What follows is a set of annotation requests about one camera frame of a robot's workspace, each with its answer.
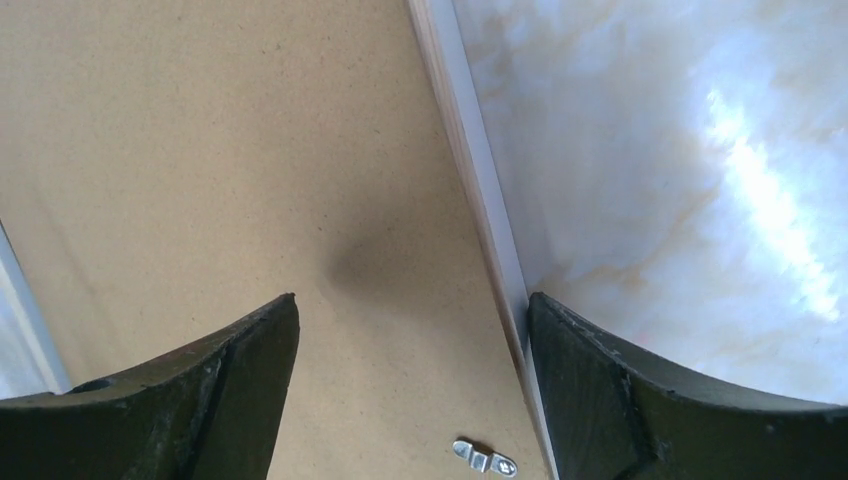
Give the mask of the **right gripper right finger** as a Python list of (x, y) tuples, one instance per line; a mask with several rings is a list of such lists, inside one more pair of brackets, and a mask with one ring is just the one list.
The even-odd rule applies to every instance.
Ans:
[(843, 479), (847, 411), (734, 385), (534, 293), (527, 321), (561, 479)]

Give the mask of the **small metal turn clip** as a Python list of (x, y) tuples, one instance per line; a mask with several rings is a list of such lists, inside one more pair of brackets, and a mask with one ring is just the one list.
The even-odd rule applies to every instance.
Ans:
[(504, 478), (515, 478), (518, 473), (514, 460), (468, 439), (456, 439), (452, 443), (452, 451), (476, 472), (496, 473)]

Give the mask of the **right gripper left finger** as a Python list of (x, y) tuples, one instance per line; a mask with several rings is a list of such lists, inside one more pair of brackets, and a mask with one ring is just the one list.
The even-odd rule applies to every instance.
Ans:
[(1, 404), (5, 479), (264, 479), (299, 343), (284, 294), (130, 369)]

